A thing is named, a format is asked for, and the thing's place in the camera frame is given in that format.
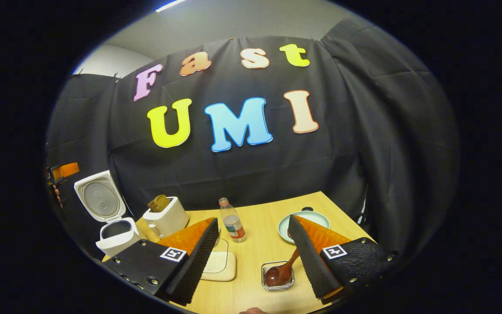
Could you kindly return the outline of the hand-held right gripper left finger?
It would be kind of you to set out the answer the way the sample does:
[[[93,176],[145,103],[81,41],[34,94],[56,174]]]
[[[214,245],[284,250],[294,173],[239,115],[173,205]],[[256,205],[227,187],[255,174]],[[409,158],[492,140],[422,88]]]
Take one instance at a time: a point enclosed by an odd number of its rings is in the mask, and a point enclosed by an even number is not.
[[[138,240],[103,264],[138,290],[185,306],[193,299],[218,230],[218,219],[209,217],[157,242]]]

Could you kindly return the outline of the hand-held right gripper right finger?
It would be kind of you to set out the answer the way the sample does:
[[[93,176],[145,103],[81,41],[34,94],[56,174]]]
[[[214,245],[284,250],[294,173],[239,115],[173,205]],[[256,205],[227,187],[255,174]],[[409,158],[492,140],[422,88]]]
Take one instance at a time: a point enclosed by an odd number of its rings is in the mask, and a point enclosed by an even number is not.
[[[366,294],[397,268],[397,252],[369,237],[351,240],[296,215],[290,215],[288,231],[315,297],[323,304]]]

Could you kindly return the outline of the cream rice container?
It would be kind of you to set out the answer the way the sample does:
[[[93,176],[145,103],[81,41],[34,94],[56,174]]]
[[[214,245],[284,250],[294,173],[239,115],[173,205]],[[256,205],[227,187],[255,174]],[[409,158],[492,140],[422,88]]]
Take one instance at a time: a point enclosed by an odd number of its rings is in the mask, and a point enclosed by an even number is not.
[[[203,270],[201,280],[229,282],[235,279],[236,274],[236,256],[230,249],[229,241],[217,240]]]

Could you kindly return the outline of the brown wooden spoon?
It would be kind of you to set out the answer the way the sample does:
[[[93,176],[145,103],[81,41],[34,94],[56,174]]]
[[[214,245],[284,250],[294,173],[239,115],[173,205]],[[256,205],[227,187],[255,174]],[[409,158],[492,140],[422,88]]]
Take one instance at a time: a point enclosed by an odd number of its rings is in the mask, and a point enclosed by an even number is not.
[[[293,263],[299,257],[298,249],[295,249],[291,258],[281,266],[274,266],[267,270],[265,274],[265,284],[267,287],[277,287],[286,285],[291,280]]]

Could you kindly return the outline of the white rice cooker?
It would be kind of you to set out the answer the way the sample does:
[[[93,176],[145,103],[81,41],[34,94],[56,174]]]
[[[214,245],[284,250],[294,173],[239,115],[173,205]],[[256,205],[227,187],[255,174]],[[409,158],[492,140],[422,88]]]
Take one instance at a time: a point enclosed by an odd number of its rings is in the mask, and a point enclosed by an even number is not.
[[[127,207],[109,170],[76,181],[74,189],[89,215],[104,223],[95,245],[105,255],[112,257],[146,239],[134,219],[124,217]]]

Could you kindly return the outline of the pale green plate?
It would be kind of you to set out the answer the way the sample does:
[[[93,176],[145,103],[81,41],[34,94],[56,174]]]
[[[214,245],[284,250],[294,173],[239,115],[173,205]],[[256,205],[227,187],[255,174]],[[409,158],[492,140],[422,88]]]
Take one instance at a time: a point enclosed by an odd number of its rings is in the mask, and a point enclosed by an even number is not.
[[[291,215],[295,215],[298,217],[302,217],[305,219],[309,219],[309,221],[312,221],[314,223],[317,223],[323,227],[327,227],[329,229],[330,227],[330,222],[327,219],[327,217],[323,216],[323,214],[315,212],[315,211],[300,211],[300,212],[295,212],[291,213],[290,215],[287,215],[279,221],[278,226],[277,226],[277,232],[278,235],[285,241],[288,242],[289,244],[294,245],[295,241],[291,239],[290,236],[288,236],[288,226],[289,226],[289,219]]]

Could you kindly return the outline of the white toaster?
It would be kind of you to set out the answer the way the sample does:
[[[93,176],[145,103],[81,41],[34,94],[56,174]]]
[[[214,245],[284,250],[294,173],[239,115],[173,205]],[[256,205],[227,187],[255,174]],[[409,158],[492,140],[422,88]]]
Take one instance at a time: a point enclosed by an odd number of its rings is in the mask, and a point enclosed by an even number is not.
[[[183,230],[187,227],[190,219],[177,197],[167,198],[170,200],[170,203],[162,212],[156,213],[151,212],[151,209],[147,209],[142,215],[148,227],[160,239]]]

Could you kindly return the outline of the clear plastic water bottle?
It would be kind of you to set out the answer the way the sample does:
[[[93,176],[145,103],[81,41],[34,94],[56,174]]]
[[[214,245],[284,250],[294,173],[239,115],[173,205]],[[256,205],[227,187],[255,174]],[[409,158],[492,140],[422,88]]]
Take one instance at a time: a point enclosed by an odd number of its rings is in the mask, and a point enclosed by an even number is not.
[[[229,203],[227,198],[220,198],[218,200],[220,206],[220,216],[223,225],[226,228],[231,240],[235,243],[241,243],[247,240],[246,232],[241,223],[236,209]]]

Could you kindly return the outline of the brown toast slice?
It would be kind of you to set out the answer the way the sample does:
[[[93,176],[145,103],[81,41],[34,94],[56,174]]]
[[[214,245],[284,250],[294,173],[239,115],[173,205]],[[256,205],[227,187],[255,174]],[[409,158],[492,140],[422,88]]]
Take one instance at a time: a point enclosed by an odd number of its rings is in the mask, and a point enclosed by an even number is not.
[[[149,212],[161,213],[170,204],[171,200],[165,195],[157,195],[154,199],[148,202]]]

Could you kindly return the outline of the black backdrop cloth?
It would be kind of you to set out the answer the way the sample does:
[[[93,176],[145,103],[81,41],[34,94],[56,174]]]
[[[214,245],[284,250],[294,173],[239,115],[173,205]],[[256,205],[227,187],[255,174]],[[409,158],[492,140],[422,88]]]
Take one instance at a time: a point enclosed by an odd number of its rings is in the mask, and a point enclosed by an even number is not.
[[[322,191],[408,260],[436,232],[458,184],[455,115],[434,74],[359,17],[326,38],[208,42],[120,80],[71,77],[48,124],[47,167],[76,162],[60,185],[64,224],[91,255],[100,223],[73,183],[110,170],[139,219],[159,194],[185,209],[221,197],[255,205]]]

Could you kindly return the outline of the ceiling light panel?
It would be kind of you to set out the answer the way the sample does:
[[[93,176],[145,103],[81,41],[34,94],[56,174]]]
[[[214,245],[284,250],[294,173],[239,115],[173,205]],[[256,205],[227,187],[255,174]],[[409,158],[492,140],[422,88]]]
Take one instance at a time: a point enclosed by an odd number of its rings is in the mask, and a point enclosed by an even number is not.
[[[163,12],[163,11],[165,11],[165,10],[167,10],[169,8],[172,8],[173,6],[176,6],[178,4],[181,4],[181,3],[185,2],[185,1],[186,0],[174,0],[174,1],[168,2],[167,4],[164,4],[164,5],[160,6],[159,8],[155,9],[155,11],[157,13]]]

